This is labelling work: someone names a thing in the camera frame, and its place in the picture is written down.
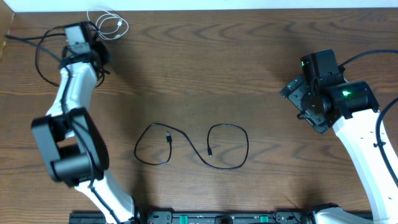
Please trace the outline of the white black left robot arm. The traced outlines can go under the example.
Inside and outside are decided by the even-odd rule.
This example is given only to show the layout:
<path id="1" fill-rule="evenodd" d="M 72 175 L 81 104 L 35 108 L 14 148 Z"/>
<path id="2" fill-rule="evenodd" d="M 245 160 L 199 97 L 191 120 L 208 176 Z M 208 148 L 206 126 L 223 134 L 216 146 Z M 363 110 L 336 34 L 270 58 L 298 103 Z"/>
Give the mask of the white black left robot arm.
<path id="1" fill-rule="evenodd" d="M 106 144 L 90 114 L 93 90 L 109 73 L 109 53 L 97 39 L 96 26 L 82 21 L 63 27 L 67 46 L 58 58 L 61 80 L 46 115 L 31 131 L 51 179 L 87 196 L 106 223 L 146 223 L 136 201 L 109 170 Z"/>

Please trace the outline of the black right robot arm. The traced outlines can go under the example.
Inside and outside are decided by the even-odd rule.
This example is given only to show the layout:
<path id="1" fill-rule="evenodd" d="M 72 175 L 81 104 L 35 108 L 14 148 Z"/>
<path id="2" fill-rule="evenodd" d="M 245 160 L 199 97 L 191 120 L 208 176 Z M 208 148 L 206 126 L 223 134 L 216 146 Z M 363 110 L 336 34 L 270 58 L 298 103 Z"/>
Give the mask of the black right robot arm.
<path id="1" fill-rule="evenodd" d="M 281 89 L 318 133 L 332 129 L 347 150 L 371 206 L 364 218 L 336 204 L 319 205 L 301 217 L 301 223 L 397 223 L 397 155 L 387 136 L 383 118 L 397 103 L 383 110 L 364 81 L 349 82 L 345 66 L 332 50 L 300 59 L 302 74 Z"/>

